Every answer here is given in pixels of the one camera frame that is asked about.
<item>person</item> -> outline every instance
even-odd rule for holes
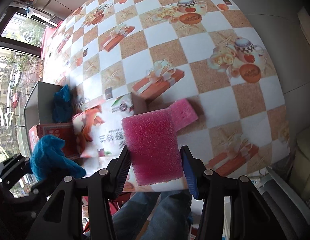
[[[140,240],[187,240],[192,223],[188,189],[165,192],[137,192],[113,215],[117,240],[135,240],[160,201]]]

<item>small pink sponge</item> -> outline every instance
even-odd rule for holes
[[[126,117],[122,119],[122,128],[138,185],[156,184],[183,176],[170,110]]]
[[[168,107],[172,111],[175,131],[195,122],[198,119],[197,114],[187,99],[180,99]]]

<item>blue cloth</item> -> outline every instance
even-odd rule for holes
[[[137,192],[113,215],[118,240],[135,240],[160,194],[160,202],[140,240],[188,239],[192,196],[189,190],[185,189],[162,193]]]
[[[70,90],[65,85],[60,91],[54,95],[53,120],[56,123],[68,122],[73,114]]]
[[[61,151],[64,146],[65,141],[53,135],[45,135],[38,141],[30,158],[30,167],[37,180],[45,179],[55,168],[68,170],[76,179],[86,175],[82,167],[65,157]]]

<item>checkered tablecloth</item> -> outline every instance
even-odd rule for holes
[[[289,153],[284,97],[259,35],[232,0],[191,0],[189,6],[180,1],[187,0],[87,1],[48,40],[43,81],[68,84],[87,108],[110,87],[113,97],[136,92],[133,86],[156,62],[167,60],[184,76],[149,110],[189,100],[199,119],[178,132],[179,146],[188,145],[208,166],[221,153],[226,160],[242,155],[246,162],[231,177],[284,158]],[[182,7],[194,9],[186,15]],[[247,48],[237,46],[243,41]],[[252,146],[258,151],[249,156]],[[140,190],[184,186],[180,179]]]

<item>red car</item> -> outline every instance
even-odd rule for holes
[[[20,92],[16,92],[11,100],[11,107],[16,108],[18,106],[19,103],[19,97],[20,97]]]

